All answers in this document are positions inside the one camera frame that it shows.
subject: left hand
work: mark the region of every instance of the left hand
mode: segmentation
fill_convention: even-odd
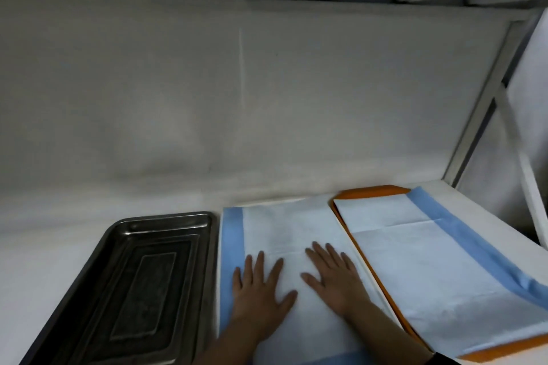
[[[297,291],[289,292],[281,303],[275,297],[279,274],[283,268],[283,258],[277,260],[266,282],[264,281],[265,254],[257,256],[255,269],[252,269],[252,258],[245,258],[243,279],[240,269],[236,267],[232,275],[232,295],[234,305],[231,322],[249,327],[257,343],[267,339],[282,324],[287,313],[297,299]]]

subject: paper sheet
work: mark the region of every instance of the paper sheet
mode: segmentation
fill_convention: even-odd
[[[246,254],[265,252],[265,271],[270,271],[277,258],[284,258],[284,268],[277,287],[277,298],[296,289],[295,306],[277,331],[262,342],[253,362],[259,365],[314,363],[326,358],[345,357],[344,363],[364,363],[362,343],[348,325],[319,299],[300,278],[309,272],[319,278],[316,268],[304,250],[312,241],[330,242],[337,251],[346,252],[360,272],[371,300],[392,315],[378,293],[346,232],[340,226],[327,202],[329,195],[298,202],[243,208],[244,248]]]
[[[548,333],[548,311],[507,290],[406,195],[336,200],[418,334],[448,356]]]

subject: right hand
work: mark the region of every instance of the right hand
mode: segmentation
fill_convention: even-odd
[[[369,303],[369,296],[358,275],[356,266],[345,254],[339,255],[331,244],[325,250],[316,242],[305,250],[321,277],[319,282],[309,273],[301,278],[309,285],[333,312],[348,320],[356,306]]]

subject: stainless steel tray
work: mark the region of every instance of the stainless steel tray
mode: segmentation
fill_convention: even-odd
[[[21,365],[190,364],[210,329],[218,233],[209,212],[115,223]]]

